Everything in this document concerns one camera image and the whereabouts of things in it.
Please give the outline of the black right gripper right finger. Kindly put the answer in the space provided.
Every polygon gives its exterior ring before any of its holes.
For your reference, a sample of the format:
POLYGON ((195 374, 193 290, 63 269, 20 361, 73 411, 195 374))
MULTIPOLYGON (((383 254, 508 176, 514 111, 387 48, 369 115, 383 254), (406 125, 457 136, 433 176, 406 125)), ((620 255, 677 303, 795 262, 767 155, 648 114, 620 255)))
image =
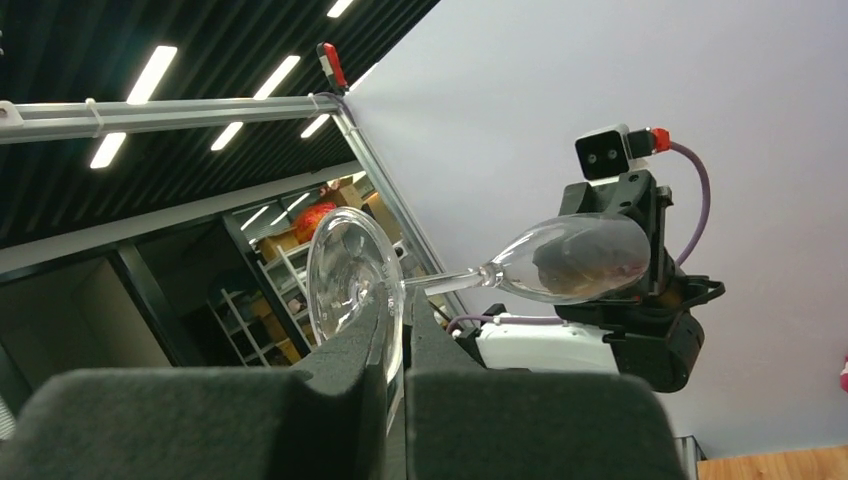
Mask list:
POLYGON ((408 295, 411 479, 682 479, 669 421, 640 379, 489 370, 408 295))

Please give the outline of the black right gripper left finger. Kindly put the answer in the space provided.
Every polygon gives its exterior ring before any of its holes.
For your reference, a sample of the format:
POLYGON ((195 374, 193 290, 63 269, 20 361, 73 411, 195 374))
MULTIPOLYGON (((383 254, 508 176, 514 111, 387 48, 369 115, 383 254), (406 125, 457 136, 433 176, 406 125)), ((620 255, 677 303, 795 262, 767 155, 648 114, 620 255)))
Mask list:
POLYGON ((391 317, 375 291, 290 368, 75 370, 25 405, 5 479, 378 479, 391 317))

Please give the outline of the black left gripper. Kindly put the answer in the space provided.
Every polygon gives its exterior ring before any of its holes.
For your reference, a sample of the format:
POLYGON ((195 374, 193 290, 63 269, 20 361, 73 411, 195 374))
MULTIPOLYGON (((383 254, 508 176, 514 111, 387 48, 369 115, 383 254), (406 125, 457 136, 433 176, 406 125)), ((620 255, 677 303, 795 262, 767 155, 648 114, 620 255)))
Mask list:
POLYGON ((651 246, 648 270, 631 287, 597 302, 610 305, 668 305, 676 301, 676 264, 665 246, 666 209, 672 204, 670 189, 659 186, 648 171, 639 170, 608 178, 598 185, 568 185, 559 213, 621 214, 635 221, 651 246))

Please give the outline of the clear wine glass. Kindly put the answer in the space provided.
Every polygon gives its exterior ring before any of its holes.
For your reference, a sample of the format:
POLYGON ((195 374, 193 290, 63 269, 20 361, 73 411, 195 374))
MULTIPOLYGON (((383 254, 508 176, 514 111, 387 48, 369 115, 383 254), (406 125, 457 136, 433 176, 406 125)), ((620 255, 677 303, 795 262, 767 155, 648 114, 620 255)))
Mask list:
POLYGON ((414 289, 442 295, 485 287, 551 305, 580 305, 635 285, 649 261, 648 238, 633 220, 574 214, 529 228, 477 268, 405 279, 380 225, 361 210, 339 207, 321 220, 310 243, 309 315, 323 342, 364 311, 375 288, 386 288, 383 304, 393 317, 388 373, 394 375, 400 368, 402 309, 414 289))

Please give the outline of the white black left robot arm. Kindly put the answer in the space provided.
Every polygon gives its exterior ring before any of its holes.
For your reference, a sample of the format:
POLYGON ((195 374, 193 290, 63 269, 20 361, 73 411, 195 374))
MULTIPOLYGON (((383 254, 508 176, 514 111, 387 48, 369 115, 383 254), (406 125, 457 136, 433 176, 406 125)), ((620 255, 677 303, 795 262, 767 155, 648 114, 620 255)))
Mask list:
POLYGON ((581 305, 558 306, 555 317, 519 318, 501 304, 482 316, 459 317, 446 331, 489 369, 618 372, 659 393, 682 390, 705 341, 693 308, 726 291, 723 282, 685 274, 664 246, 671 190, 645 170, 617 180, 565 188, 563 214, 621 213, 651 244, 646 274, 630 289, 581 305))

